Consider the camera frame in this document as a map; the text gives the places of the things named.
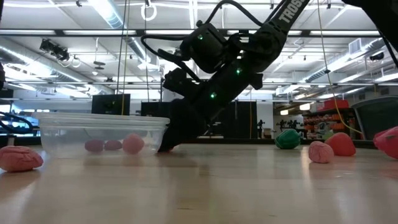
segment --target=wooden table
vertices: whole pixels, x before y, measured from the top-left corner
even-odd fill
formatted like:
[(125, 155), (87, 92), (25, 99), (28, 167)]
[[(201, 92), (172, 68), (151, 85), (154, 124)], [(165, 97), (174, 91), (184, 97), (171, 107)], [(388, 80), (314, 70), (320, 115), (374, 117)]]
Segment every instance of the wooden table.
[(397, 211), (398, 161), (371, 149), (314, 164), (306, 147), (184, 145), (0, 174), (0, 224), (380, 224)]

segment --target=ceiling duct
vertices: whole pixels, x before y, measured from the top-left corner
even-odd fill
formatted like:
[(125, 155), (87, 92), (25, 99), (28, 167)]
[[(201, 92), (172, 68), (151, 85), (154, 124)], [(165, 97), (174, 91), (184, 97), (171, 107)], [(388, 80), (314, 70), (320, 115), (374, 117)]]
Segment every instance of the ceiling duct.
[[(88, 0), (88, 2), (93, 6), (97, 13), (108, 23), (112, 29), (122, 29), (123, 28), (123, 16), (121, 16), (116, 9), (116, 5), (112, 0)], [(146, 51), (141, 47), (134, 37), (124, 37), (124, 41), (128, 44), (131, 50), (137, 55), (141, 62), (146, 61)], [(152, 62), (152, 64), (157, 65), (157, 57), (148, 52), (147, 62)]]
[[(374, 54), (375, 51), (380, 50), (384, 46), (385, 44), (382, 38), (378, 38), (376, 40), (369, 38), (356, 39), (355, 41), (349, 44), (348, 50), (327, 61), (328, 69), (330, 72), (339, 70), (355, 62), (357, 59), (361, 57), (367, 56), (369, 54)], [(312, 71), (309, 72), (309, 75), (307, 75), (302, 81), (307, 83), (312, 82), (317, 78), (326, 75), (325, 71), (326, 67), (324, 65), (316, 69), (313, 69)]]
[[(8, 58), (18, 58), (19, 62), (23, 62), (24, 65), (36, 63), (39, 68), (53, 72), (56, 71), (58, 75), (68, 77), (74, 82), (92, 82), (91, 79), (84, 75), (80, 75), (69, 68), (62, 67), (57, 62), (46, 57), (42, 57), (41, 55), (3, 37), (0, 37), (0, 51), (7, 54)], [(95, 85), (94, 87), (99, 93), (114, 94), (114, 90), (106, 86)]]

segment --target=shelf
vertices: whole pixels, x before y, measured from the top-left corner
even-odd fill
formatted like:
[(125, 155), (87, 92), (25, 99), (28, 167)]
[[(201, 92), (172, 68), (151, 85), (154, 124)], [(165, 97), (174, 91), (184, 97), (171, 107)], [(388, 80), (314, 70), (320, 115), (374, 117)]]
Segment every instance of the shelf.
[[(354, 113), (355, 110), (352, 108), (341, 108), (339, 109), (340, 113)], [(332, 110), (325, 110), (325, 111), (319, 111), (319, 112), (314, 112), (314, 113), (308, 113), (308, 114), (303, 114), (303, 116), (320, 116), (320, 115), (326, 115), (326, 114), (334, 114), (337, 113), (336, 109)]]

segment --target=clear plastic container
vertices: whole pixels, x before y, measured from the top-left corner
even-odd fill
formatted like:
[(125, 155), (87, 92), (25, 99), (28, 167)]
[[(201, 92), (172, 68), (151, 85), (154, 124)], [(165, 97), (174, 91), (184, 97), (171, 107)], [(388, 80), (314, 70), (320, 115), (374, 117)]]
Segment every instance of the clear plastic container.
[[(40, 136), (44, 150), (52, 157), (103, 157), (103, 156), (143, 156), (155, 154), (162, 143), (164, 132), (169, 119), (138, 116), (115, 116), (91, 114), (100, 116), (86, 116), (80, 114), (55, 113), (50, 116), (38, 115)], [(107, 150), (107, 142), (123, 141), (130, 134), (139, 136), (144, 141), (144, 147), (137, 153), (129, 153), (124, 147)], [(96, 152), (89, 151), (87, 142), (99, 141), (102, 148)]]

